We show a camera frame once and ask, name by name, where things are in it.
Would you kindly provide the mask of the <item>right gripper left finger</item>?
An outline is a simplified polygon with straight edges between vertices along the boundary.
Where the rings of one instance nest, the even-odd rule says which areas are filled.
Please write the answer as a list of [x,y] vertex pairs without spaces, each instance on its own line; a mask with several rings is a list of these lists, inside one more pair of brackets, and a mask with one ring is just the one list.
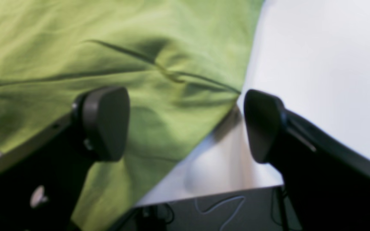
[[71,221],[91,166],[117,162],[127,140],[126,88],[79,95],[69,113],[0,153],[0,231],[78,231]]

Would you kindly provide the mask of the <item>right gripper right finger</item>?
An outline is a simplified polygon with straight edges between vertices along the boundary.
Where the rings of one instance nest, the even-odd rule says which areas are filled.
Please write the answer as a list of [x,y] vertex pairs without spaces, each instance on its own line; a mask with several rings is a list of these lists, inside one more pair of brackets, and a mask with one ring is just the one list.
[[370,160],[271,94],[248,90],[244,114],[253,159],[282,175],[304,231],[370,231]]

